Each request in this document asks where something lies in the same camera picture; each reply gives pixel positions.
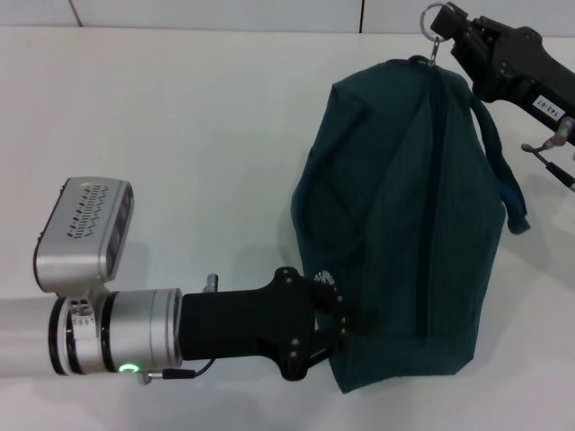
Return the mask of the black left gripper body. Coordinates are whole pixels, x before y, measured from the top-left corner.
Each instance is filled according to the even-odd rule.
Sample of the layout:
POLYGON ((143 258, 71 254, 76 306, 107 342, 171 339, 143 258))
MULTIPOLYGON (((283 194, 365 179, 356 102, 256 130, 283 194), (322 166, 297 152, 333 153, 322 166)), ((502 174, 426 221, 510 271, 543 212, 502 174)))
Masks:
POLYGON ((303 379, 317 364, 312 285, 284 267, 262 288, 184 295, 178 329, 182 359, 263 356, 284 379, 303 379))

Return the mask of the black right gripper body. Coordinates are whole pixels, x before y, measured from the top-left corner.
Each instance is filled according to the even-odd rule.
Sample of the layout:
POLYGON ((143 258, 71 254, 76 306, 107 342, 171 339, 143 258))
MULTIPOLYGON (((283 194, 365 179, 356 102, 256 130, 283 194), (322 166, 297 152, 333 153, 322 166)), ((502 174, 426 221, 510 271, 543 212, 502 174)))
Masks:
POLYGON ((497 38, 509 38, 501 63, 509 86, 473 85, 473 92, 486 102, 508 101, 541 122, 573 117, 574 73, 547 53, 542 36, 529 27, 511 28, 491 19, 488 23, 497 38))

